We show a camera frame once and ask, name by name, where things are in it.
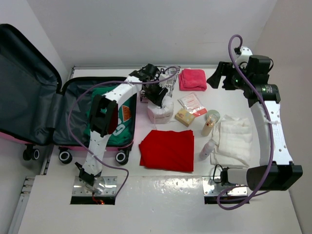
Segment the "black white newspaper print bag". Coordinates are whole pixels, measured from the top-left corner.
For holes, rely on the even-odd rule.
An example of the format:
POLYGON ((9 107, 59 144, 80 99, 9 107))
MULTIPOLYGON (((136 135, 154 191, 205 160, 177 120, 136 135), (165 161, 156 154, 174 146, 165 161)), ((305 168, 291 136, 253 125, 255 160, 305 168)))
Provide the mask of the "black white newspaper print bag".
POLYGON ((166 96, 172 97, 175 83, 180 72, 180 66, 153 66, 153 67, 155 67, 156 69, 156 74, 163 74, 167 77, 166 88, 168 89, 168 92, 166 96))

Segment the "white drawstring pouch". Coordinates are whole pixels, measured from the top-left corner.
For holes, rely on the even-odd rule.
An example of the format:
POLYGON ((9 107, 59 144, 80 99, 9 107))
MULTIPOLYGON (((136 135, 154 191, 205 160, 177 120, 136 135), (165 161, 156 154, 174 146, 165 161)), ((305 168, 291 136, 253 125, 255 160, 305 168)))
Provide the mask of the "white drawstring pouch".
POLYGON ((147 113, 152 124, 166 124, 174 114, 174 102, 170 96, 165 96, 161 107, 151 101, 147 105, 147 113))

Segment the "pink towel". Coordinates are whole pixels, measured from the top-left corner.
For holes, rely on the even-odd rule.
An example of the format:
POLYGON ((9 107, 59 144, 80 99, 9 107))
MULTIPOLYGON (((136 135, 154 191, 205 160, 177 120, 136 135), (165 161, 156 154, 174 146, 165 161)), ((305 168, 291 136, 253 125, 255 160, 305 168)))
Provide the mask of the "pink towel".
POLYGON ((206 91, 206 74, 201 69, 184 69, 178 76, 181 91, 206 91))

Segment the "small yellow cardboard box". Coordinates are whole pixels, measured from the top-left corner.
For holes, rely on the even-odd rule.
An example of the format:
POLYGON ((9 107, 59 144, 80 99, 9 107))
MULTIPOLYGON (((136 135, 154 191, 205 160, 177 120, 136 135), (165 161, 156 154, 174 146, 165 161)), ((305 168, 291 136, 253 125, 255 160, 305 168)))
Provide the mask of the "small yellow cardboard box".
POLYGON ((182 123, 184 126, 189 127, 190 124, 194 121, 195 116, 188 112, 186 109, 182 108, 176 113, 175 119, 178 122, 182 123))

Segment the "green printed shirt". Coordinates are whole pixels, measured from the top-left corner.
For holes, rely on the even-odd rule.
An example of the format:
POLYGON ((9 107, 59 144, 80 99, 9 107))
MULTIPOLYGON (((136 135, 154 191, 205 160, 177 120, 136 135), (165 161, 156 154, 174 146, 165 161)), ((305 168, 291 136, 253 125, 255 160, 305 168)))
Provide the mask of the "green printed shirt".
MULTIPOLYGON (((96 95, 103 95, 115 89, 117 85, 102 86, 95 88, 92 92, 92 100, 96 95)), ((127 99, 118 109, 118 125, 114 132, 111 134, 107 145, 109 147, 119 147, 128 144, 133 140, 135 124, 135 111, 136 111, 137 95, 133 95, 127 99)), ((84 137, 90 138, 90 124, 83 131, 84 137)))

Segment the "red cloth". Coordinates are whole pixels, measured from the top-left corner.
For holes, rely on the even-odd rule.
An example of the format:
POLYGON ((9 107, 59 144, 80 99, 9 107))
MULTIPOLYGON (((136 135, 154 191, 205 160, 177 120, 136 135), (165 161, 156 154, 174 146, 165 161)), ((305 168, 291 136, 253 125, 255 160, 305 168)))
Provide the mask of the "red cloth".
POLYGON ((141 166, 184 173, 194 171, 195 140, 192 130, 152 130, 138 146, 141 166))

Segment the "white cloth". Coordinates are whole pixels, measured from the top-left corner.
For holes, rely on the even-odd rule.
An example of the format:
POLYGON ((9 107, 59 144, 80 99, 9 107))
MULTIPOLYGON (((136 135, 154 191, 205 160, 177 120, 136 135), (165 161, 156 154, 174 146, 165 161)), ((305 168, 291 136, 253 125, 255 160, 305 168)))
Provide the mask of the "white cloth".
POLYGON ((225 115, 212 132, 212 165, 248 168, 251 160, 253 128, 248 118, 225 115))

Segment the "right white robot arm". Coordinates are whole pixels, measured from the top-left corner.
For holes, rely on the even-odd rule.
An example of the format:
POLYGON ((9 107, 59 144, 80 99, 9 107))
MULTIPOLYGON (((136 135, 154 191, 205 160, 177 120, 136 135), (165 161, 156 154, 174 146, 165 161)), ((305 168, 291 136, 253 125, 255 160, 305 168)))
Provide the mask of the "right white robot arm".
POLYGON ((242 90, 248 100, 256 125, 260 145, 259 166, 244 172, 244 184, 252 191, 285 191, 303 175, 287 149, 281 118, 280 92, 269 84, 273 61, 267 56, 251 55, 235 69, 231 62, 219 62, 216 71, 207 79, 214 89, 223 80, 223 89, 242 90))

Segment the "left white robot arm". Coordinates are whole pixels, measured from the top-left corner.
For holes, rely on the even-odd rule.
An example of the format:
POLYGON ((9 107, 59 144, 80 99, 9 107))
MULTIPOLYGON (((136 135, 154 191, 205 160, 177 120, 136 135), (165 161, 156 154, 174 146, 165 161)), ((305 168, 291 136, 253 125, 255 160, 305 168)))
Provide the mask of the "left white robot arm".
POLYGON ((96 95, 93 98, 89 113, 90 142, 88 154, 83 165, 78 165, 79 178, 90 186, 95 178, 100 176, 102 161, 109 137, 118 125, 118 110, 120 106, 133 95, 144 91, 145 96, 153 104, 162 105, 168 89, 160 85, 159 70, 152 64, 147 64, 128 75, 125 81, 114 80, 119 85, 110 92, 96 95))

